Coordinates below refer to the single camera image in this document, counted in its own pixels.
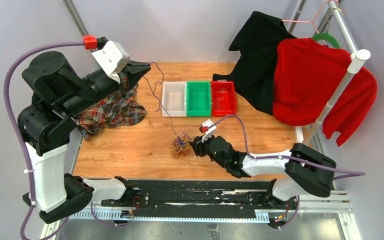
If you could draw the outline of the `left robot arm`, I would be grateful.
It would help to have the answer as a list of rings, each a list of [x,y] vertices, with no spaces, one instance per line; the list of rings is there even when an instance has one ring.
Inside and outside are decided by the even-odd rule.
[[[124,178],[88,179],[65,172],[64,162],[75,117],[123,86],[98,69],[78,77],[58,51],[36,56],[22,72],[33,89],[31,105],[18,116],[17,124],[33,168],[33,193],[23,196],[40,210],[47,224],[80,212],[93,202],[115,201],[129,206],[133,186]]]

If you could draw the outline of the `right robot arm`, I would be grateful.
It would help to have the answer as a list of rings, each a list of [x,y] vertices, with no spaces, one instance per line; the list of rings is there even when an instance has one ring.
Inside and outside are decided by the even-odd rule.
[[[223,137],[203,141],[197,136],[190,143],[198,157],[208,156],[236,178],[259,175],[284,175],[274,179],[265,195],[266,203],[279,208],[290,198],[309,194],[327,198],[331,194],[337,164],[331,158],[304,145],[295,143],[291,149],[272,154],[248,154],[235,150]]]

